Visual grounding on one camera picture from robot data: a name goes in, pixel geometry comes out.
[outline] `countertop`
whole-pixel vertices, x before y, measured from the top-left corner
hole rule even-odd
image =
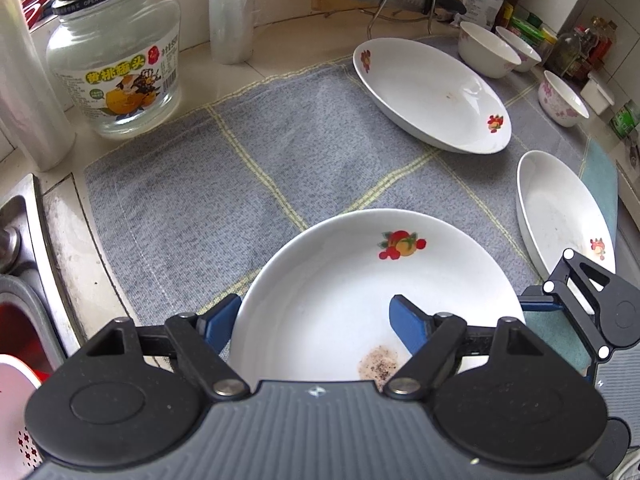
[[[233,66],[215,63],[207,43],[184,50],[178,62],[182,101],[174,117],[269,76],[349,55],[366,40],[368,21],[369,16],[350,10],[265,25],[256,29],[252,58]],[[434,22],[433,33],[456,35],[458,30]],[[426,22],[380,20],[373,28],[374,37],[420,38],[426,35]],[[84,181],[84,168],[120,143],[93,133],[76,108],[66,114],[78,136],[65,160],[53,170],[40,173],[19,150],[15,150],[0,162],[0,196],[27,173],[39,177],[58,267],[84,331],[79,336],[84,339],[114,317],[135,316],[103,256],[100,240],[94,234],[95,223]],[[628,163],[624,143],[593,113],[582,128],[609,153],[613,163],[618,164],[619,195],[636,224],[640,224],[640,198],[634,190],[640,189],[636,186],[640,183],[640,171]]]

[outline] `gray cloth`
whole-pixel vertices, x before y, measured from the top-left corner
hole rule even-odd
[[[458,56],[453,38],[425,42]],[[405,133],[343,59],[254,85],[94,162],[86,182],[98,234],[140,321],[243,294],[295,235],[359,208],[440,218],[478,241],[517,293],[539,283],[516,220],[518,161],[540,149],[578,173],[586,138],[545,117],[532,75],[489,83],[514,132],[495,155],[439,152]],[[574,366],[586,364],[562,317],[538,324]]]

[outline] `brown stain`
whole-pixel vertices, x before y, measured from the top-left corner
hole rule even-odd
[[[376,346],[358,364],[358,376],[363,381],[376,381],[382,387],[399,368],[398,354],[386,346]]]

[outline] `red scissors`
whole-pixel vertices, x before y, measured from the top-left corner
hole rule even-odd
[[[42,11],[44,10],[44,4],[49,0],[23,0],[22,12],[24,12],[24,19],[27,21],[27,27],[31,28],[40,19]]]

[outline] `white strainer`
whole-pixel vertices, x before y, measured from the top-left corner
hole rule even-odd
[[[42,384],[20,359],[0,354],[0,479],[20,480],[42,462],[24,425],[27,400]]]

